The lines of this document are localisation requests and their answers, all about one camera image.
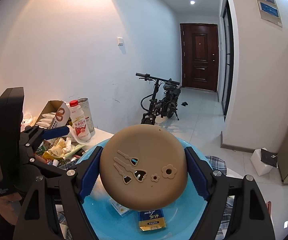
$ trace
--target baseboard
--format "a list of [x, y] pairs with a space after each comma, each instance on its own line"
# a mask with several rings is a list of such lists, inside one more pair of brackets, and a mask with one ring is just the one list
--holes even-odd
[[253, 153], [255, 151], [255, 149], [249, 149], [249, 148], [224, 144], [223, 143], [223, 132], [221, 132], [221, 148], [233, 150], [233, 151], [238, 151], [238, 152], [246, 152], [246, 153]]

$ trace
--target bicycle wheel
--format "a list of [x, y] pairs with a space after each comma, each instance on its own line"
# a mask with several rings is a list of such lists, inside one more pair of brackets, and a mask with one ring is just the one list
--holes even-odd
[[167, 107], [168, 107], [168, 110], [167, 110], [166, 116], [167, 116], [167, 118], [172, 118], [173, 114], [175, 113], [175, 109], [176, 109], [175, 103], [170, 102]]

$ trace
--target brown door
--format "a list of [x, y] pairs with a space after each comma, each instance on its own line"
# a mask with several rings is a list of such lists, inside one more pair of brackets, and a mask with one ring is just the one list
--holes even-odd
[[183, 87], [217, 90], [219, 41], [215, 24], [181, 24]]

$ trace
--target bicycle seat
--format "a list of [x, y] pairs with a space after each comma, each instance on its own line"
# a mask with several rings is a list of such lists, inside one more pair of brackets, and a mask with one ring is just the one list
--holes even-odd
[[172, 94], [178, 96], [181, 93], [181, 90], [179, 88], [175, 88], [174, 90], [171, 91]]
[[165, 84], [165, 85], [163, 86], [163, 88], [164, 88], [165, 91], [173, 91], [173, 90], [175, 90], [177, 87], [176, 87], [175, 85], [173, 85], [173, 84]]

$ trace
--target cylindrical canister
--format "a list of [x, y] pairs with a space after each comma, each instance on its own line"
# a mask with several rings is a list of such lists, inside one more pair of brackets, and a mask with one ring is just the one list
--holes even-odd
[[81, 98], [81, 99], [78, 99], [77, 101], [84, 112], [88, 129], [90, 130], [90, 132], [93, 132], [94, 131], [94, 125], [93, 125], [93, 120], [92, 120], [92, 116], [91, 116], [91, 110], [90, 110], [88, 98]]

